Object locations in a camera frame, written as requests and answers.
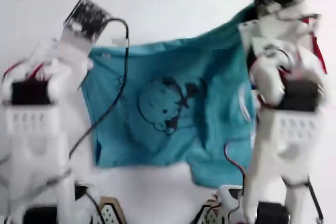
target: table surface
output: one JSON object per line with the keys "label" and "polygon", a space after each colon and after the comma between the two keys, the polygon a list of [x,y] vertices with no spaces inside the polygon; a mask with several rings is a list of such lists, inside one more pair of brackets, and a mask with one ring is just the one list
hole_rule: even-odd
{"label": "table surface", "polygon": [[[29,57],[34,48],[51,36],[59,37],[62,23],[78,0],[0,0],[0,71],[13,62]],[[227,22],[252,0],[93,0],[130,27],[131,44],[141,44],[193,37]],[[307,0],[311,10],[322,14],[317,32],[329,74],[329,101],[323,108],[323,130],[313,157],[311,180],[325,215],[325,223],[336,219],[333,198],[336,197],[336,161],[334,126],[336,111],[336,60],[334,29],[335,0]],[[122,26],[109,25],[98,41],[110,45],[121,38]],[[90,125],[88,112],[80,92],[66,101],[64,125],[69,132],[69,145]],[[4,112],[0,110],[0,158],[9,152]],[[71,160],[76,176],[95,183],[102,195],[117,197],[128,224],[190,223],[213,190],[197,187],[191,181],[189,167],[176,164],[166,168],[137,167],[100,170],[92,165],[90,137],[78,148]],[[8,175],[5,165],[0,172]],[[268,199],[281,199],[284,187],[279,182],[269,186]],[[0,205],[5,205],[7,192],[0,188]],[[317,213],[307,198],[302,223],[314,223]]]}

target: black wire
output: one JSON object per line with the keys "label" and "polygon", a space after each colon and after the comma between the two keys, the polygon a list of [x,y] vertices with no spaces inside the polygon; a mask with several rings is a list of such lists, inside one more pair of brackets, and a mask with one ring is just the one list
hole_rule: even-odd
{"label": "black wire", "polygon": [[221,205],[222,205],[222,203],[219,203],[218,205],[210,207],[208,209],[208,211],[206,212],[206,215],[205,215],[205,224],[208,224],[208,215],[209,215],[210,211],[214,208],[220,207]]}
{"label": "black wire", "polygon": [[313,185],[311,184],[310,178],[308,178],[307,184],[308,184],[308,189],[309,189],[311,198],[312,198],[312,200],[314,202],[316,211],[317,211],[317,213],[319,215],[319,220],[320,220],[320,222],[323,222],[324,217],[323,217],[322,209],[321,209],[320,204],[319,204],[319,202],[317,200],[317,197],[316,197],[316,194],[314,192]]}
{"label": "black wire", "polygon": [[229,213],[228,213],[228,215],[227,215],[227,219],[228,219],[228,221],[229,221],[229,224],[231,223],[231,214],[233,213],[233,212],[235,212],[235,211],[237,211],[238,209],[240,208],[240,203],[238,203],[238,207],[236,207],[235,209],[232,209]]}
{"label": "black wire", "polygon": [[85,195],[88,196],[88,198],[89,198],[89,199],[92,201],[92,203],[94,204],[94,206],[95,206],[95,208],[96,208],[96,211],[97,211],[97,214],[98,214],[98,216],[99,216],[99,218],[100,218],[100,220],[101,220],[101,223],[102,223],[102,224],[106,224],[106,223],[105,223],[105,220],[104,220],[104,217],[101,215],[101,211],[100,211],[100,208],[99,208],[97,202],[93,199],[93,197],[92,197],[87,191],[85,192]]}
{"label": "black wire", "polygon": [[316,211],[319,215],[317,223],[323,223],[324,217],[323,217],[322,209],[320,207],[319,201],[317,200],[317,197],[316,197],[316,194],[314,192],[313,185],[311,184],[310,178],[308,177],[308,180],[306,182],[300,182],[300,183],[297,183],[297,184],[291,184],[284,178],[282,178],[282,180],[283,180],[283,183],[285,184],[285,186],[288,187],[288,188],[296,189],[296,188],[299,188],[299,187],[302,187],[302,186],[308,187],[309,192],[310,192],[310,196],[311,196],[311,198],[314,202]]}
{"label": "black wire", "polygon": [[227,151],[227,146],[228,146],[228,144],[225,143],[225,145],[224,145],[224,156],[225,156],[226,160],[228,160],[230,164],[236,166],[239,169],[240,173],[242,174],[243,186],[242,186],[242,189],[241,189],[242,190],[241,195],[243,196],[244,195],[244,190],[245,190],[245,178],[246,178],[245,171],[239,164],[237,164],[235,161],[233,161],[231,158],[228,157],[227,152],[226,152]]}
{"label": "black wire", "polygon": [[[122,24],[124,24],[125,28],[126,28],[126,40],[129,40],[129,28],[128,28],[128,25],[127,23],[123,20],[123,19],[119,19],[119,18],[110,18],[108,20],[106,20],[102,26],[105,26],[107,25],[108,23],[110,22],[121,22]],[[111,103],[111,105],[108,107],[108,109],[96,120],[96,122],[91,126],[89,127],[85,133],[83,134],[83,136],[81,136],[76,144],[72,147],[70,153],[69,153],[69,158],[72,157],[73,153],[75,152],[75,150],[77,149],[77,147],[81,144],[81,142],[85,139],[85,137],[87,135],[89,135],[97,126],[98,124],[100,124],[105,118],[106,116],[114,109],[114,107],[116,107],[119,99],[121,98],[122,94],[123,94],[123,90],[126,86],[126,82],[127,82],[127,72],[128,72],[128,58],[129,58],[129,44],[127,45],[126,49],[125,49],[125,65],[124,65],[124,76],[123,76],[123,82],[122,82],[122,85],[121,85],[121,88],[119,90],[119,93],[117,95],[117,97],[115,98],[115,100]]]}

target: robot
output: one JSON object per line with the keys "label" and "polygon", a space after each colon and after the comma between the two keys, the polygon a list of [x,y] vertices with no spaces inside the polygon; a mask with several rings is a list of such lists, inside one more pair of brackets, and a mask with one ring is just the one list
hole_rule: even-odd
{"label": "robot", "polygon": [[[253,84],[258,88],[253,158],[243,189],[234,198],[228,188],[217,194],[225,223],[299,224],[313,150],[326,101],[326,68],[314,37],[319,15],[306,15],[305,0],[255,0],[258,20],[239,26]],[[260,202],[268,183],[282,178],[285,205]]]}
{"label": "robot", "polygon": [[[40,219],[56,223],[57,214],[59,224],[88,224],[96,213],[92,202],[99,202],[98,190],[75,182],[71,174],[60,107],[92,68],[88,54],[109,19],[111,14],[91,0],[80,0],[66,19],[59,41],[38,47],[29,59],[5,71],[3,104],[12,148],[7,223],[39,223]],[[54,189],[57,206],[41,206],[35,200],[49,187]]]}
{"label": "robot", "polygon": [[[261,107],[254,154],[243,189],[234,188],[236,197],[225,186],[217,195],[225,223],[298,224],[307,187],[316,200],[309,163],[327,90],[324,62],[316,55],[312,39],[319,15],[305,15],[305,0],[255,0],[255,4],[258,19],[238,27]],[[90,221],[72,214],[77,209],[76,188],[67,134],[60,128],[59,102],[78,89],[92,67],[87,56],[110,17],[90,0],[80,0],[65,21],[60,41],[13,65],[3,76],[12,139],[9,207],[13,223],[25,224],[32,199],[49,186],[56,191],[59,224]],[[32,191],[34,177],[47,182]],[[264,188],[276,177],[287,186],[284,206],[260,202]]]}

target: blue t-shirt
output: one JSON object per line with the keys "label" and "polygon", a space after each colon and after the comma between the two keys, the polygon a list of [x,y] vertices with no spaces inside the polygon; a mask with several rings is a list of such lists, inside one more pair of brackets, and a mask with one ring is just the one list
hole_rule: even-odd
{"label": "blue t-shirt", "polygon": [[[188,162],[199,185],[241,184],[241,174],[224,158],[223,147],[232,142],[229,156],[248,165],[254,108],[237,26],[254,18],[253,12],[247,7],[195,38],[131,46],[122,98],[93,131],[96,164]],[[94,68],[82,90],[94,123],[120,90],[124,49],[93,48],[90,58]]]}

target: cartoon print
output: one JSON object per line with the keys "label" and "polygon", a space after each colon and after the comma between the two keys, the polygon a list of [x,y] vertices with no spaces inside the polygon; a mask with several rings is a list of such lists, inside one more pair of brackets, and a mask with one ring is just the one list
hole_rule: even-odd
{"label": "cartoon print", "polygon": [[172,135],[177,129],[193,126],[196,99],[204,99],[206,86],[199,78],[177,81],[171,76],[145,84],[138,94],[142,117],[157,131]]}

